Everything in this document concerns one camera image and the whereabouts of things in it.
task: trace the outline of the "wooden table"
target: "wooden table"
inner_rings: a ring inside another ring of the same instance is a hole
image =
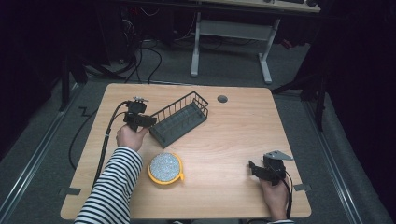
[[[290,156],[292,152],[268,89],[110,84],[70,185],[81,192],[66,196],[62,218],[74,219],[90,195],[106,127],[119,103],[134,96],[147,98],[145,114],[151,115],[191,91],[209,102],[208,119],[165,149],[150,134],[145,136],[139,150],[144,167],[132,195],[132,217],[269,217],[259,180],[250,174],[248,161],[262,166],[266,152],[277,149]],[[228,102],[220,103],[219,95],[227,96]],[[105,162],[116,148],[115,134],[123,124],[122,118],[113,123]],[[184,181],[160,186],[149,179],[149,163],[162,152],[174,152],[182,159]],[[295,161],[285,161],[285,166],[293,184],[301,184]],[[310,213],[305,192],[294,191],[291,216],[308,217]]]

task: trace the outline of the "person's right hand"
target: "person's right hand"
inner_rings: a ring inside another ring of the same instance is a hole
[[[137,152],[142,147],[143,137],[148,132],[149,128],[142,128],[139,132],[135,132],[125,124],[117,131],[117,145],[118,147],[128,147]]]
[[[272,186],[271,181],[260,179],[262,190],[264,191],[264,201],[270,209],[273,221],[287,219],[286,207],[288,205],[289,191],[282,181],[275,186]]]

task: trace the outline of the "black wire basket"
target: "black wire basket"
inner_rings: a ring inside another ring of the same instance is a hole
[[[192,91],[151,115],[157,123],[149,131],[163,148],[174,143],[207,119],[208,102]]]

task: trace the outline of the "yellow bowl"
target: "yellow bowl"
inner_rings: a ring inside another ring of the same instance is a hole
[[[181,159],[175,153],[164,152],[155,156],[148,166],[148,176],[157,184],[168,185],[184,179]]]

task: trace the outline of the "black and white stripes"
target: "black and white stripes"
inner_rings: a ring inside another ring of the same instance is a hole
[[[119,147],[93,187],[75,223],[130,223],[129,201],[142,170],[139,154]]]

